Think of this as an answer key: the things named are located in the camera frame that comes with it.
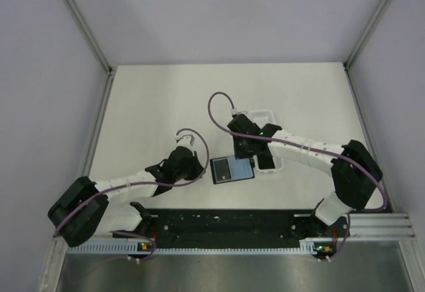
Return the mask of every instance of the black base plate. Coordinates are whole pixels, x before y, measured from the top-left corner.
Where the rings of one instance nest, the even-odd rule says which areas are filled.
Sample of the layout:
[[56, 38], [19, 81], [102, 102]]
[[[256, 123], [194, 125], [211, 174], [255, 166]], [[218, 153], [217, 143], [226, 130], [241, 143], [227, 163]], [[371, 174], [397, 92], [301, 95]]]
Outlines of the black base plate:
[[[292, 235], [294, 214], [312, 210], [149, 209], [158, 248], [298, 248]], [[346, 219], [332, 225], [342, 237]]]

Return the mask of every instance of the gray wall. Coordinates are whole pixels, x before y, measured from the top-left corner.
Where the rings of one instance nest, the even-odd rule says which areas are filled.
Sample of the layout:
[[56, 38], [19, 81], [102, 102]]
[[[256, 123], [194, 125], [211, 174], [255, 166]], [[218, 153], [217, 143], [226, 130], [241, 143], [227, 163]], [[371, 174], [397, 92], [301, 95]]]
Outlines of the gray wall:
[[345, 60], [379, 0], [76, 0], [112, 64]]
[[34, 291], [105, 74], [62, 0], [0, 0], [0, 290]]
[[379, 161], [425, 252], [425, 0], [394, 0], [353, 68]]

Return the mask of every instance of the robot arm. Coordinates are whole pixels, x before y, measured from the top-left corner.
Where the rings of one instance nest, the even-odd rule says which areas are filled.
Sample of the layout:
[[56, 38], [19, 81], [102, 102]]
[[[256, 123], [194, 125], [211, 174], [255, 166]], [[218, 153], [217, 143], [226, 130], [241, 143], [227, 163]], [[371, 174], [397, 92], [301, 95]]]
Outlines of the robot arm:
[[243, 151], [250, 155], [269, 154], [298, 161], [319, 169], [333, 178], [335, 191], [316, 206], [307, 224], [303, 221], [302, 227], [296, 227], [297, 236], [300, 239], [308, 236], [306, 230], [320, 232], [320, 229], [326, 229], [341, 215], [354, 209], [363, 209], [375, 191], [375, 185], [358, 168], [342, 159], [320, 153], [320, 150], [349, 157], [365, 168], [377, 181], [382, 179], [382, 171], [359, 141], [351, 140], [346, 145], [334, 145], [288, 133], [280, 126], [273, 124], [266, 124], [263, 128], [259, 128], [243, 113], [233, 115], [228, 128], [239, 134], [272, 137], [287, 142], [267, 142], [249, 137], [235, 137], [234, 142], [237, 143], [235, 149], [243, 148]]
[[[143, 221], [150, 216], [137, 202], [140, 198], [157, 196], [171, 189], [157, 183], [172, 185], [181, 179], [192, 181], [202, 173], [203, 167], [193, 151], [194, 141], [192, 135], [183, 136], [168, 159], [134, 175], [109, 181], [91, 181], [88, 177], [80, 177], [52, 206], [48, 217], [57, 227], [82, 202], [100, 194], [60, 231], [70, 247], [79, 246], [92, 235], [105, 236], [112, 231], [133, 231], [143, 226]], [[124, 187], [121, 189], [108, 192], [109, 188], [122, 185]]]

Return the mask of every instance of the purple cable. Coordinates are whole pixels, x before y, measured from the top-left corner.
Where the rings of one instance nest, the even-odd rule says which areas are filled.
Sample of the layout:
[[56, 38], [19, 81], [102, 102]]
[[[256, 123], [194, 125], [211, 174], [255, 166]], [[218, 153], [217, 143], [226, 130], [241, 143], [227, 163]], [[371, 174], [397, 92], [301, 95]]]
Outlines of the purple cable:
[[[205, 163], [205, 167], [202, 170], [202, 172], [199, 174], [199, 176], [197, 178], [193, 179], [192, 181], [184, 182], [183, 184], [165, 184], [164, 182], [139, 181], [139, 182], [132, 182], [131, 184], [129, 184], [130, 186], [139, 186], [139, 185], [143, 185], [143, 184], [157, 184], [158, 186], [166, 186], [166, 187], [183, 187], [183, 186], [188, 186], [190, 184], [193, 184], [194, 182], [196, 182], [196, 181], [198, 181], [199, 179], [202, 178], [202, 176], [207, 171], [208, 164], [210, 162], [210, 151], [209, 151], [207, 142], [205, 141], [204, 137], [201, 136], [200, 133], [198, 133], [197, 131], [195, 131], [194, 129], [191, 129], [191, 128], [182, 128], [176, 133], [176, 135], [179, 135], [182, 131], [190, 131], [190, 132], [196, 134], [201, 139], [201, 141], [203, 142], [203, 144], [205, 146], [205, 151], [207, 152], [207, 160], [206, 160], [206, 163]], [[55, 233], [57, 235], [59, 235], [60, 231], [69, 222], [69, 220], [71, 220], [72, 217], [74, 217], [80, 210], [82, 210], [89, 202], [91, 202], [97, 196], [100, 196], [102, 194], [107, 194], [107, 193], [112, 192], [112, 191], [117, 191], [117, 190], [126, 188], [127, 186], [128, 185], [126, 185], [126, 184], [122, 184], [120, 186], [108, 188], [108, 189], [100, 191], [100, 192], [94, 194], [93, 196], [91, 196], [90, 198], [86, 199], [79, 206], [77, 206], [68, 216], [66, 216], [66, 218], [64, 218], [64, 220], [56, 227]]]
[[[305, 147], [303, 145], [294, 143], [292, 141], [285, 141], [283, 139], [272, 138], [272, 137], [262, 137], [262, 136], [253, 136], [253, 135], [248, 135], [248, 134], [235, 133], [235, 132], [233, 132], [233, 131], [231, 131], [231, 130], [225, 128], [225, 127], [223, 127], [222, 125], [220, 125], [215, 120], [215, 118], [213, 117], [213, 114], [211, 113], [211, 102], [213, 101], [213, 98], [215, 96], [217, 96], [217, 95], [223, 95], [223, 96], [225, 96], [229, 100], [229, 102], [230, 102], [230, 104], [232, 106], [232, 109], [234, 109], [235, 107], [234, 107], [232, 98], [228, 94], [226, 94], [224, 92], [215, 92], [210, 97], [210, 99], [208, 100], [208, 115], [209, 115], [211, 121], [219, 129], [221, 129], [222, 131], [224, 131], [226, 133], [229, 133], [229, 134], [231, 134], [233, 136], [245, 137], [245, 138], [251, 138], [251, 139], [259, 139], [261, 141], [276, 141], [278, 143], [283, 143], [283, 144], [291, 145], [291, 146], [294, 146], [294, 147], [297, 147], [297, 148], [300, 148], [300, 149], [305, 149]], [[344, 156], [344, 155], [341, 155], [341, 154], [337, 154], [337, 153], [334, 153], [334, 152], [331, 152], [331, 151], [324, 151], [323, 149], [309, 148], [309, 150], [310, 151], [313, 151], [315, 153], [322, 153], [324, 155], [329, 155], [329, 156], [332, 156], [332, 157], [337, 157], [339, 159], [342, 159], [342, 160], [344, 160], [344, 161], [352, 164], [356, 168], [358, 168], [363, 174], [366, 175], [366, 177], [368, 177], [372, 181], [372, 183], [376, 186], [376, 188], [378, 189], [378, 191], [380, 192], [380, 194], [382, 196], [382, 206], [379, 207], [379, 208], [373, 208], [373, 209], [363, 209], [362, 210], [363, 212], [379, 212], [379, 211], [382, 211], [382, 210], [384, 210], [386, 208], [386, 206], [388, 204], [388, 198], [386, 197], [386, 194], [385, 194], [384, 189], [380, 186], [379, 182], [370, 174], [370, 172], [368, 172], [365, 168], [363, 168], [360, 164], [358, 164], [358, 162], [352, 160], [351, 158], [349, 158], [347, 156]], [[341, 245], [339, 246], [339, 249], [329, 258], [331, 261], [334, 260], [335, 256], [337, 256], [339, 254], [339, 252], [341, 251], [341, 248], [345, 245], [345, 242], [347, 241], [347, 238], [349, 236], [350, 225], [351, 225], [351, 220], [350, 220], [350, 215], [348, 213], [347, 214], [347, 229], [345, 230], [343, 241], [341, 242]]]
[[[157, 249], [157, 244], [155, 242], [155, 240], [152, 240], [151, 238], [139, 235], [139, 234], [132, 234], [130, 232], [125, 232], [125, 231], [113, 231], [113, 234], [120, 234], [123, 236], [129, 236], [129, 237], [133, 237], [133, 238], [140, 238], [140, 239], [144, 239], [146, 241], [149, 241], [152, 245], [153, 248], [152, 250], [150, 250], [150, 254], [148, 254], [147, 256], [145, 256], [144, 258], [142, 258], [142, 261], [146, 261], [148, 259], [150, 259], [153, 255], [153, 253], [155, 252], [155, 250]], [[111, 257], [109, 259], [106, 259], [102, 262], [100, 262], [98, 265], [94, 266], [92, 269], [90, 269], [85, 275], [83, 275], [81, 278], [75, 280], [73, 278], [71, 278], [69, 271], [66, 272], [66, 278], [68, 280], [69, 283], [75, 285], [75, 284], [79, 284], [82, 280], [86, 279], [89, 275], [93, 274], [95, 271], [99, 270], [101, 267], [103, 267], [104, 265], [106, 265], [107, 263], [110, 263], [112, 261], [118, 260], [118, 259], [127, 259], [127, 257], [124, 257], [122, 255], [119, 255], [117, 257]]]

